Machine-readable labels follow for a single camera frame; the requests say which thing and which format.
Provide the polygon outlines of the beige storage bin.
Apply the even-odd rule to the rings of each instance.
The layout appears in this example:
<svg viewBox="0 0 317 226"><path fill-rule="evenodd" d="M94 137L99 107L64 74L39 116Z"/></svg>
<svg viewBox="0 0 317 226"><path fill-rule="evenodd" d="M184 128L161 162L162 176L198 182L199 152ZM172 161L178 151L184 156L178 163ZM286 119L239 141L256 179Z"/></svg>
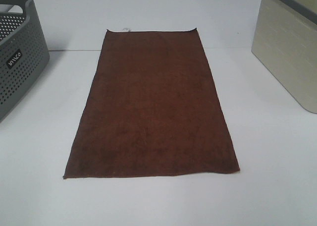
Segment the beige storage bin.
<svg viewBox="0 0 317 226"><path fill-rule="evenodd" d="M317 112L317 0L261 0L252 53L301 107Z"/></svg>

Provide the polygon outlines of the brown towel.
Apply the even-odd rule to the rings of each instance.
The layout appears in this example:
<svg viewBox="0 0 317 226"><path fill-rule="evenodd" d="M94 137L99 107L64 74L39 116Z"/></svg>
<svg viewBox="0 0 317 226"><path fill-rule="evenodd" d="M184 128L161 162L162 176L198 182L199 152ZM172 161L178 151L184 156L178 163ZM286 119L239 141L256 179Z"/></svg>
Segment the brown towel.
<svg viewBox="0 0 317 226"><path fill-rule="evenodd" d="M198 30L106 31L63 177L239 170Z"/></svg>

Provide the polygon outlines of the grey perforated plastic basket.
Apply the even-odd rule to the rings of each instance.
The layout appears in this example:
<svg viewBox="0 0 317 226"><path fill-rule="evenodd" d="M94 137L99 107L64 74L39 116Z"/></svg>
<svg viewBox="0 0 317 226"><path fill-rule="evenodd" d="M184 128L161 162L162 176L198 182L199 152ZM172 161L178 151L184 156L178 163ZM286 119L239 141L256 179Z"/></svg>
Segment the grey perforated plastic basket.
<svg viewBox="0 0 317 226"><path fill-rule="evenodd" d="M0 117L4 119L47 66L50 54L34 0L0 0L18 12L0 14Z"/></svg>

